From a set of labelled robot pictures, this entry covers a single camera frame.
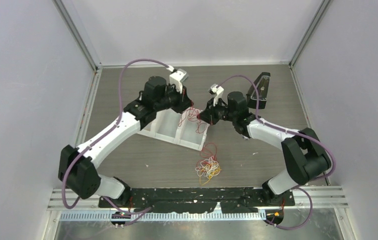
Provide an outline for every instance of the purple cable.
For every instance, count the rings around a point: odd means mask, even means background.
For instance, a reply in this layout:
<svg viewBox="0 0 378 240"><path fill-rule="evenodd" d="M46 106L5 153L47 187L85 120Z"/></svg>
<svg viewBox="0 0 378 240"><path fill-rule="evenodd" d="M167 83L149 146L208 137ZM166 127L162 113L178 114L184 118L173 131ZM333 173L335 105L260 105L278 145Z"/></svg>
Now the purple cable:
<svg viewBox="0 0 378 240"><path fill-rule="evenodd" d="M292 135L296 135L296 136L300 136L301 138L305 138L305 139L308 139L316 144L318 144L320 147L322 147L330 156L330 160L331 160L331 170L326 173L326 174L323 174L321 176L318 176L316 178L314 178L314 180L318 180L318 179L322 179L322 178L326 178L330 175L332 175L335 171L335 166L336 166L336 162L335 162L335 156L333 155L333 153L331 152L330 149L328 149L323 143L321 143L320 141L318 141L317 139L313 138L313 137L310 137L310 136L307 136L305 134L302 134L300 132L295 132L295 131L286 131L286 129L284 128L281 128L281 127L278 127L278 126L275 126L275 125L272 125L272 124L269 124L268 122L263 122L259 117L258 117L258 110L259 110L259 105L260 105L260 94L258 93L258 89L256 88L254 82L249 79L247 76L244 76L244 75L233 75L231 77L229 77L228 79L224 80L222 83L219 84L219 86L223 85L225 82L227 82L228 80L232 79L232 78L236 78L236 77L241 77L241 78L244 78L246 80L248 80L252 87L254 88L255 90L255 94L256 94L256 107L255 107L255 118L257 119L258 122L272 128L272 129L276 129L278 131L281 131L281 132L284 132L284 133L289 133L289 134L292 134ZM276 227L278 229L284 229L284 230L295 230L295 229L299 229L301 227L303 227L307 222L308 220L311 218L311 214L313 213L313 201L311 199L311 196L308 194L308 192L306 192L304 189L302 188L299 188L299 185L293 187L292 189L299 189L301 191L303 191L307 197L308 197L308 200L309 200L309 203L310 203L310 208L309 208L309 213L308 213L308 216L307 218L305 219L305 221L301 224L301 225L298 225L298 226L294 226L294 227L287 227L287 226L280 226L280 225L276 225ZM272 224L274 225L274 223L272 223L271 221L269 220L266 220L269 224Z"/></svg>
<svg viewBox="0 0 378 240"><path fill-rule="evenodd" d="M120 76L118 78L118 103L119 103L119 115L118 115L118 119L116 121L116 126L118 126L120 124L120 121L122 119L122 116L123 116L123 103L122 103L122 79L123 79L123 74L124 74L124 71L132 64L134 63L138 63L138 62L152 62L152 63L156 63L156 64L159 64L159 65L162 65L166 68L169 68L170 66L168 66L167 64L161 62L161 61L157 61L157 60L154 60L154 59L149 59L149 58L140 58L140 59L136 59L136 60L133 60L129 63L127 63L123 69L121 70L121 73L120 73ZM64 177L62 179L62 187L61 187L61 196L62 196L62 203L64 204L64 207L66 209L72 209L74 208L77 203L79 202L80 200L80 197L77 197L77 199L74 201L74 203L72 205L68 205L67 203L67 198L66 198L66 182L67 182L67 179L70 175L70 172L71 172L71 169L74 167L74 165L77 163L77 161L87 152L89 151L94 145L96 145L97 143L99 143L99 141L101 141L103 138L105 138L108 134L110 134L115 128L116 126L112 126L108 131L106 131L104 134L102 134L98 139L96 139L95 141L93 141L91 144L89 144L89 146L87 146L85 149L83 149L83 151L81 151L75 158L74 160L70 163L70 165L68 166L67 170L65 171L65 174L64 174Z"/></svg>

